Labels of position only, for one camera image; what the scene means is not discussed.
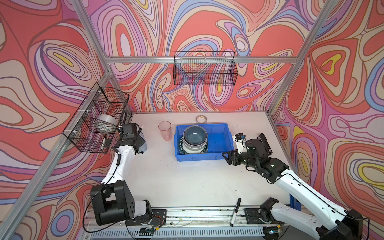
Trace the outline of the white plate green lettered rim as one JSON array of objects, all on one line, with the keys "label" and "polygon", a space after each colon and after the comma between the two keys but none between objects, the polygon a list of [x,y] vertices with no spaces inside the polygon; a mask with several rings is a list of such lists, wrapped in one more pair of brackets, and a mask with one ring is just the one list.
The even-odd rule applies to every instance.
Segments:
[{"label": "white plate green lettered rim", "polygon": [[[208,152],[209,148],[209,143],[208,143],[208,148],[204,149],[203,151],[189,151],[189,150],[184,150],[183,149],[183,142],[187,142],[184,138],[184,136],[181,136],[178,142],[178,150],[182,155],[191,155],[191,154],[206,154]],[[206,137],[202,143],[208,142],[208,138]]]}]

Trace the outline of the grey purple bowl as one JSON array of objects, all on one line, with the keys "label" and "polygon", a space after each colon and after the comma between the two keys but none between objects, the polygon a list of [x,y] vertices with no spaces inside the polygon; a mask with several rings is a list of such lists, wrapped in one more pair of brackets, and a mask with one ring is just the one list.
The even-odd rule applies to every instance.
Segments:
[{"label": "grey purple bowl", "polygon": [[208,148],[208,142],[199,144],[199,145],[191,145],[187,142],[183,142],[183,149],[189,150],[189,151],[203,151],[204,149]]}]

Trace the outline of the dark blue ceramic bowl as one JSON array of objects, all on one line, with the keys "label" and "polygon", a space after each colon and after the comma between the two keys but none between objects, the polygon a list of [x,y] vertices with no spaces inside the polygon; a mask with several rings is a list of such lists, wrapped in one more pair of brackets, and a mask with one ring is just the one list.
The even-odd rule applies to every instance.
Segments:
[{"label": "dark blue ceramic bowl", "polygon": [[189,126],[183,132],[184,141],[191,146],[204,145],[208,140],[207,131],[198,125]]}]

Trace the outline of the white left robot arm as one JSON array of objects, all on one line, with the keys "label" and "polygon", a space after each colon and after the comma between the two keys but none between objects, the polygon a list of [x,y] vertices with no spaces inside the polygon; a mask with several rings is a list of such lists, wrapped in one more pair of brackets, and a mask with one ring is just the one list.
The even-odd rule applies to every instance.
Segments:
[{"label": "white left robot arm", "polygon": [[133,220],[148,225],[154,217],[150,202],[136,201],[123,179],[129,163],[142,154],[140,147],[146,144],[142,129],[136,123],[129,123],[121,125],[119,132],[119,140],[111,147],[115,152],[112,165],[102,183],[91,189],[96,223],[103,226]]}]

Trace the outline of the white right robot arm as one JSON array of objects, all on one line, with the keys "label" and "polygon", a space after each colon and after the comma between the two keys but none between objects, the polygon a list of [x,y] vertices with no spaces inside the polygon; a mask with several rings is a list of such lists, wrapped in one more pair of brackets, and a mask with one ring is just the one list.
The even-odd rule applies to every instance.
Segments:
[{"label": "white right robot arm", "polygon": [[269,184],[288,192],[311,213],[290,208],[275,198],[268,198],[259,208],[257,217],[265,224],[283,222],[316,240],[361,240],[363,217],[356,210],[346,210],[321,195],[300,179],[283,161],[272,158],[272,149],[264,135],[247,140],[245,135],[233,137],[237,149],[223,153],[229,165],[244,165]]}]

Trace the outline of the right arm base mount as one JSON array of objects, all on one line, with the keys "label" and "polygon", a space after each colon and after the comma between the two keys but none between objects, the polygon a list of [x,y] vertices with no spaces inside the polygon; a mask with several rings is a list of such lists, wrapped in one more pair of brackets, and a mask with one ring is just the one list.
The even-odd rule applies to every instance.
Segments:
[{"label": "right arm base mount", "polygon": [[282,222],[277,221],[272,213],[272,207],[280,201],[275,198],[268,198],[258,208],[245,208],[244,215],[241,217],[246,218],[247,224],[281,224]]}]

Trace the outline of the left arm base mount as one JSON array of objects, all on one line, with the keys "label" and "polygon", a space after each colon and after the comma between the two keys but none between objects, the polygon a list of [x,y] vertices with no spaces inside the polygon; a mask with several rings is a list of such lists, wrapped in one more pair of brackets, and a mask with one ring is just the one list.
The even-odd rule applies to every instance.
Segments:
[{"label": "left arm base mount", "polygon": [[131,220],[127,220],[126,224],[128,226],[143,226],[145,228],[149,227],[160,227],[166,223],[167,210],[166,209],[154,209],[151,214],[146,214],[144,216],[136,217]]}]

